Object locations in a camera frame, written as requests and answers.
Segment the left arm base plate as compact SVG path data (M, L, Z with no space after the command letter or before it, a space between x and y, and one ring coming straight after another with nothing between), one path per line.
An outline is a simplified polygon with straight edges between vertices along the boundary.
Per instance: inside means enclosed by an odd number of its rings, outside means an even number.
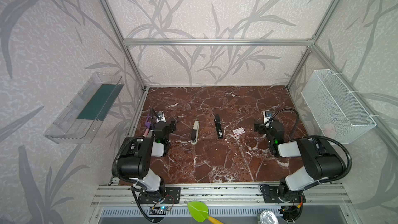
M140 193L138 197L138 202L140 204L151 204L151 203L166 203L166 204L176 204L179 203L181 196L180 187L168 187L160 188L155 192L145 192Z

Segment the white black stapler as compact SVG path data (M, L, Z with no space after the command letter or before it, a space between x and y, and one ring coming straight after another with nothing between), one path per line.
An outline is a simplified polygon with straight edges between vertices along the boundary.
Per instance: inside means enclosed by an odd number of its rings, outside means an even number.
M196 145L198 143L199 127L200 127L200 122L198 120L196 120L194 122L192 132L191 132L191 144L192 145Z

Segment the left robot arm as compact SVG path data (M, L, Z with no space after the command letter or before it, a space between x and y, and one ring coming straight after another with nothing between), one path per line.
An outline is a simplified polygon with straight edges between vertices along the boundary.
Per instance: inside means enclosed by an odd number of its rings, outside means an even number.
M151 158L167 156L171 147L170 134L176 131L176 122L159 121L151 127L151 137L124 140L114 159L112 175L132 184L133 193L162 199L165 197L164 179L150 168Z

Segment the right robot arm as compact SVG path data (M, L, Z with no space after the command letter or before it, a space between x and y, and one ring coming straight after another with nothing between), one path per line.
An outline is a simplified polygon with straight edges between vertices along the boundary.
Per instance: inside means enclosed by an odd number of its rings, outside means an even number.
M276 157L300 157L303 162L300 169L281 179L278 186L260 186L265 203L304 203L304 191L340 180L352 168L349 151L329 137L311 135L285 143L284 126L279 121L255 123L254 131L266 136L268 147Z

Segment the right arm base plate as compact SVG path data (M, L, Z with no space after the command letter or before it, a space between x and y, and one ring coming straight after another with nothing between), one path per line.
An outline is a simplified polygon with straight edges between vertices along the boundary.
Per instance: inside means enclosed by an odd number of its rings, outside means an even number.
M306 203L303 191L291 191L287 188L287 186L261 185L260 191L262 193L265 203L275 203L275 204Z

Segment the red white staple box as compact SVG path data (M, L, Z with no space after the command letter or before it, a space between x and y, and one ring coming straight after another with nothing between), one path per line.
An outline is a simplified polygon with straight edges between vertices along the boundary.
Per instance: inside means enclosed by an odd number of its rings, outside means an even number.
M233 130L233 133L235 136L240 136L245 133L245 130L244 130L244 128L238 128L238 129Z

